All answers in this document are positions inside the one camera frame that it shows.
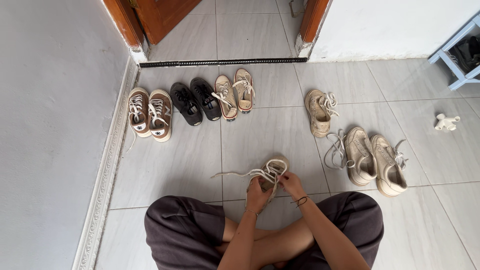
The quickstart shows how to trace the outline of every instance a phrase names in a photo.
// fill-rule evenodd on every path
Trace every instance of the shoe on rack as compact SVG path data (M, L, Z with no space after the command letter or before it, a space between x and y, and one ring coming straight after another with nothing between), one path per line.
M166 142L172 135L172 99L163 90L157 89L150 94L148 101L148 123L153 138Z
M365 130L359 126L350 129L345 137L345 153L354 164L348 168L350 181L357 186L364 186L377 177L377 162L372 151L372 144Z
M222 111L217 99L212 96L212 87L202 78L193 78L190 82L190 89L197 101L203 106L205 116L210 121L220 119Z
M247 192L250 189L250 183L252 182L252 179L256 176L261 176L263 179L265 179L265 182L260 183L260 187L262 188L263 192L267 192L270 188L273 188L272 194L270 197L267 199L267 202L265 202L265 205L262 207L259 213L261 213L265 207L270 203L270 201L275 197L276 191L278 189L278 178L277 176L283 175L286 171L288 171L288 168L290 167L290 164L288 162L288 159L284 156L273 156L265 164L262 166L261 169L253 169L249 171L248 173L245 174L239 174L237 172L225 172L225 173L217 173L212 178L221 176L221 175L229 175L229 174L234 174L240 177L251 175L252 177L250 178L248 187L247 187ZM245 206L247 206L247 196L245 194Z
M133 147L137 135L140 137L148 137L151 135L149 131L148 122L148 93L145 89L137 87L132 89L128 94L128 122L133 131L133 142L132 146L127 150Z
M202 112L192 93L183 83L174 83L170 89L173 105L180 111L189 125L202 123Z
M227 76L220 75L215 80L215 93L212 93L212 95L220 102L222 116L229 122L235 120L238 115L237 103L233 92L232 83Z
M233 87L237 92L238 109L242 113L252 111L253 98L255 98L255 90L253 89L253 79L250 73L245 69L238 69L233 78Z
M377 163L378 191L384 196L395 197L407 189L407 182L403 177L402 168L397 162L399 158L404 159L401 155L396 154L396 149L392 148L384 136L374 135L370 141Z
M330 130L331 116L338 116L338 113L332 110L336 106L335 95L330 94L330 98L317 89L310 90L305 96L305 107L310 119L310 131L315 137L323 138L327 136Z

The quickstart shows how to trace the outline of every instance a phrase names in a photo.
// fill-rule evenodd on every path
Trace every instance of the white wall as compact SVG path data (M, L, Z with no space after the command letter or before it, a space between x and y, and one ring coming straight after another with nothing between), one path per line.
M71 269L128 50L100 0L0 5L0 269Z
M310 61L422 58L472 16L479 0L331 0Z

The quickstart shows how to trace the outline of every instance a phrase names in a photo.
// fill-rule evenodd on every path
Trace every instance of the black sneaker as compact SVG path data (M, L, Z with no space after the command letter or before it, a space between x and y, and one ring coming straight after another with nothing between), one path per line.
M183 83L174 83L170 88L173 105L180 111L189 125L202 123L202 112L192 93Z
M190 89L198 102L203 107L205 116L210 121L220 119L222 110L216 98L212 96L213 88L201 78L193 78L190 82Z

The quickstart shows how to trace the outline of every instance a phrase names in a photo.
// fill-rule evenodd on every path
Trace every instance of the silver bracelet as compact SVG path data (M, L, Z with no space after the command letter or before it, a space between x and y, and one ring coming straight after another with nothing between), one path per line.
M250 211L250 212L254 213L254 214L255 214L255 216L258 216L258 213L257 213L257 212L255 212L255 211L253 211L253 210L248 210L248 209L245 209L243 212L245 213L245 212L247 212L247 211Z

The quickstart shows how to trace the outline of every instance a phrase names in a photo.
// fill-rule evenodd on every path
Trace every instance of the black threshold trim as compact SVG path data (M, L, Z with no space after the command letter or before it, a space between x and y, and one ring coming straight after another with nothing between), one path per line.
M276 63L302 63L308 58L254 58L231 60L196 60L196 61L163 61L140 63L141 68L146 67L185 67L185 66L210 66L210 65L245 65L245 64L276 64Z

